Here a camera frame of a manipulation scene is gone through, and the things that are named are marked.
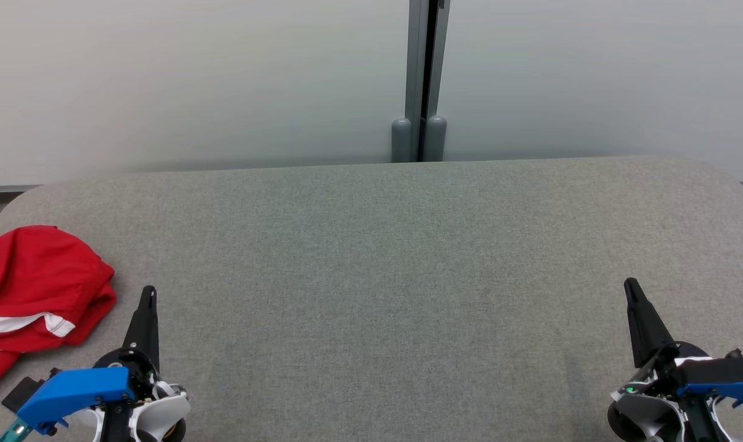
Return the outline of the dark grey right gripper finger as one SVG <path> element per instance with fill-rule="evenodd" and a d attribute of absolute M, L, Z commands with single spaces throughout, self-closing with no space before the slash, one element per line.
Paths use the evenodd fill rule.
<path fill-rule="evenodd" d="M 625 279 L 624 291 L 633 363 L 635 368 L 641 368 L 650 358 L 650 345 L 644 330 L 648 312 L 652 305 L 638 280 Z"/>
<path fill-rule="evenodd" d="M 674 341 L 654 305 L 649 309 L 644 332 L 647 334 L 650 345 L 649 360 L 661 347 Z"/>

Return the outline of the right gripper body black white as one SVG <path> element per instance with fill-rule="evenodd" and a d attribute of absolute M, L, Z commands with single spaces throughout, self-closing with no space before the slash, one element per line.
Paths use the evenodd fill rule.
<path fill-rule="evenodd" d="M 704 367 L 714 360 L 693 344 L 631 344 L 637 369 L 612 392 L 607 422 L 624 441 L 734 441 L 717 416 L 723 395 L 690 392 L 677 370 L 688 363 Z"/>

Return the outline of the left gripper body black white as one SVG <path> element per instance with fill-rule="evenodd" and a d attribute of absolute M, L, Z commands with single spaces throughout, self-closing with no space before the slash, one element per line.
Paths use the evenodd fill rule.
<path fill-rule="evenodd" d="M 181 441 L 191 411 L 186 389 L 159 373 L 158 347 L 121 347 L 102 356 L 95 368 L 124 368 L 127 389 L 119 399 L 93 406 L 96 441 Z"/>

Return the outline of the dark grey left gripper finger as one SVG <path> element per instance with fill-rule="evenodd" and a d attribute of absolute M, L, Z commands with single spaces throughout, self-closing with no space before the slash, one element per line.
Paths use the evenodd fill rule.
<path fill-rule="evenodd" d="M 152 288 L 144 286 L 139 296 L 138 307 L 132 315 L 125 334 L 123 347 L 136 349 L 148 355 L 150 350 L 150 322 L 152 319 Z"/>
<path fill-rule="evenodd" d="M 153 286 L 143 288 L 143 353 L 150 358 L 153 367 L 159 369 L 159 329 L 157 290 Z"/>

